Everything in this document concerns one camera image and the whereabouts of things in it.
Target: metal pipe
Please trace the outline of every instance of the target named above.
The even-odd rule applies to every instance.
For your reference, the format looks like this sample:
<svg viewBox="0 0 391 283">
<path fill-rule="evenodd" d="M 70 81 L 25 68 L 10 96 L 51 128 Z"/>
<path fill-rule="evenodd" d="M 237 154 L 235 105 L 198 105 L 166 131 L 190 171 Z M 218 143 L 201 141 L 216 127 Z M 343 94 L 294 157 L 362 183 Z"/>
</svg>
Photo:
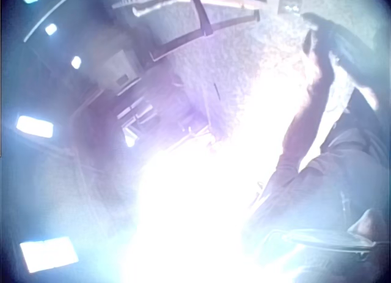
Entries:
<svg viewBox="0 0 391 283">
<path fill-rule="evenodd" d="M 28 35 L 23 39 L 23 42 L 27 42 L 30 36 L 37 30 L 37 28 L 58 8 L 60 7 L 63 3 L 65 3 L 67 0 L 61 0 L 58 2 L 52 9 L 49 10 L 48 13 L 46 13 L 39 21 L 38 23 L 30 30 Z"/>
</svg>

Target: hand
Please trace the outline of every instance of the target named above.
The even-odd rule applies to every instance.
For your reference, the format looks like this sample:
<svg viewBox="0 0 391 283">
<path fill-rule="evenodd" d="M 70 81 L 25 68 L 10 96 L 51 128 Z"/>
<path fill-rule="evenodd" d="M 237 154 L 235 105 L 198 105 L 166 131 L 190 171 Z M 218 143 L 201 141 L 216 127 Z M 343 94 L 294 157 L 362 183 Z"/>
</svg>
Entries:
<svg viewBox="0 0 391 283">
<path fill-rule="evenodd" d="M 307 13 L 303 14 L 306 21 L 312 24 L 304 43 L 303 52 L 305 73 L 309 84 L 322 83 L 330 86 L 334 82 L 334 70 L 330 60 L 332 23 L 323 18 Z"/>
</svg>

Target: person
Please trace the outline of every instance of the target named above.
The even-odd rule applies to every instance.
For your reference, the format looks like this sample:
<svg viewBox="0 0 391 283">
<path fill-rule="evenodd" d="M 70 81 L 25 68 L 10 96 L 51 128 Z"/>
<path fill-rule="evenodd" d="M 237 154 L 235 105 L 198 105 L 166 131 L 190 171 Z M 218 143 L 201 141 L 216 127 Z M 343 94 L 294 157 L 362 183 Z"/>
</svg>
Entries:
<svg viewBox="0 0 391 283">
<path fill-rule="evenodd" d="M 370 224 L 368 215 L 365 216 L 368 209 L 375 209 L 382 221 L 389 223 L 389 124 L 384 121 L 387 117 L 379 117 L 369 106 L 364 92 L 370 91 L 377 111 L 386 111 L 387 76 L 372 73 L 361 81 L 364 75 L 350 74 L 356 79 L 357 88 L 347 108 L 321 146 L 321 154 L 299 171 L 302 159 L 315 140 L 335 79 L 330 59 L 335 49 L 331 36 L 335 27 L 331 28 L 333 23 L 316 15 L 307 17 L 316 29 L 311 30 L 305 40 L 310 38 L 311 45 L 304 46 L 309 80 L 306 99 L 286 132 L 276 170 L 254 203 L 253 214 L 243 230 L 244 248 L 255 257 L 272 230 L 347 231 L 352 227 L 350 230 L 354 231 L 358 227 L 358 222 L 356 228 L 352 226 L 354 221 L 366 217 L 359 223 L 358 228 L 362 230 L 365 221 L 366 225 Z M 376 56 L 373 55 L 373 62 L 378 60 Z M 381 236 L 389 240 L 386 229 L 389 227 L 382 228 L 385 233 Z M 371 238 L 375 240 L 378 239 L 376 231 L 371 230 Z"/>
</svg>

